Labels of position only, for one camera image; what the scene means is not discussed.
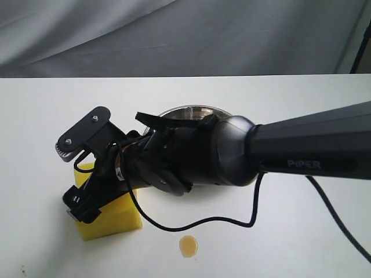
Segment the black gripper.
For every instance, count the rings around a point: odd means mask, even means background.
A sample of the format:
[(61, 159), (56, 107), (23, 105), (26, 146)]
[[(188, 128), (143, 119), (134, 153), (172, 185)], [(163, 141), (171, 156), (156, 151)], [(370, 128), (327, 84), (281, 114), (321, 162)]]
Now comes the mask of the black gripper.
[(77, 222), (91, 224), (101, 214), (99, 208), (128, 193), (121, 158), (124, 148), (147, 139), (132, 130), (128, 134), (120, 130), (99, 130), (89, 133), (83, 140), (83, 156), (95, 157), (92, 167), (83, 170), (88, 179), (83, 189), (73, 185), (62, 197), (67, 213)]

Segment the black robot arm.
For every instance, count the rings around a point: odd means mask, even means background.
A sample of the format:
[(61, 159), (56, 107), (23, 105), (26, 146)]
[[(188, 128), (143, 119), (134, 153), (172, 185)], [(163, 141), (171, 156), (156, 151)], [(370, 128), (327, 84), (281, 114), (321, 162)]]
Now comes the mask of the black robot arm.
[(96, 107), (57, 141), (65, 161), (95, 157), (89, 178), (63, 196), (78, 222), (131, 189), (153, 186), (175, 196), (196, 185), (245, 186), (260, 173), (370, 178), (370, 103), (354, 104), (267, 125), (243, 116), (200, 120), (137, 113), (146, 134), (122, 132), (106, 107)]

